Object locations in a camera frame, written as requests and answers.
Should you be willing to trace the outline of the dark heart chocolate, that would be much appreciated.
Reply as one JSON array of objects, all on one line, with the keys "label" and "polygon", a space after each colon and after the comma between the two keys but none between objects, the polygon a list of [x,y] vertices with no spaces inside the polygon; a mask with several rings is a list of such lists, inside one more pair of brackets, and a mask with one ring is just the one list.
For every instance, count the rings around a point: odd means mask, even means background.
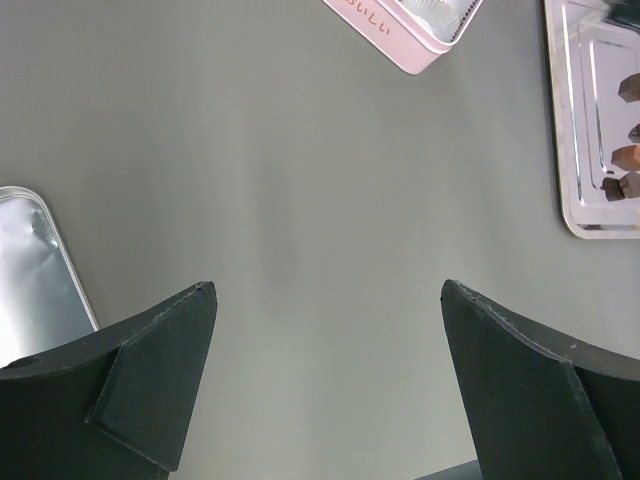
[{"label": "dark heart chocolate", "polygon": [[607,177],[602,181],[601,189],[610,202],[636,199],[640,196],[640,174],[632,171],[619,179]]}]

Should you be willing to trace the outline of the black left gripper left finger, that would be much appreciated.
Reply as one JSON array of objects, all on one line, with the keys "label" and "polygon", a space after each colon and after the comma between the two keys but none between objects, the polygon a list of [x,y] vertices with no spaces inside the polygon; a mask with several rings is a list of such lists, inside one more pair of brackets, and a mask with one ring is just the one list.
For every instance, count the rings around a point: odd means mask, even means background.
[{"label": "black left gripper left finger", "polygon": [[217,292],[198,282],[1,370],[4,479],[166,479],[181,460]]}]

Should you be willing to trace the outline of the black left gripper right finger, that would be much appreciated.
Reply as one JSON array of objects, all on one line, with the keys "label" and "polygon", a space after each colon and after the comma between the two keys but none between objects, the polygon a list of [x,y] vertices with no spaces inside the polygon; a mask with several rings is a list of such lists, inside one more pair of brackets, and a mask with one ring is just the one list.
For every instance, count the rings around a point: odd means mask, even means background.
[{"label": "black left gripper right finger", "polygon": [[483,478],[638,478],[637,359],[454,280],[441,311]]}]

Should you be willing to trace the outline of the brown chocolate bar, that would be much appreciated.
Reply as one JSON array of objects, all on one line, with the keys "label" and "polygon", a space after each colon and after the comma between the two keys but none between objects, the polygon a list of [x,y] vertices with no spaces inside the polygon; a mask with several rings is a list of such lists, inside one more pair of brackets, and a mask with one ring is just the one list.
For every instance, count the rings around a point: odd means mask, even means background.
[{"label": "brown chocolate bar", "polygon": [[612,152],[611,164],[623,171],[640,170],[640,146],[625,146]]}]

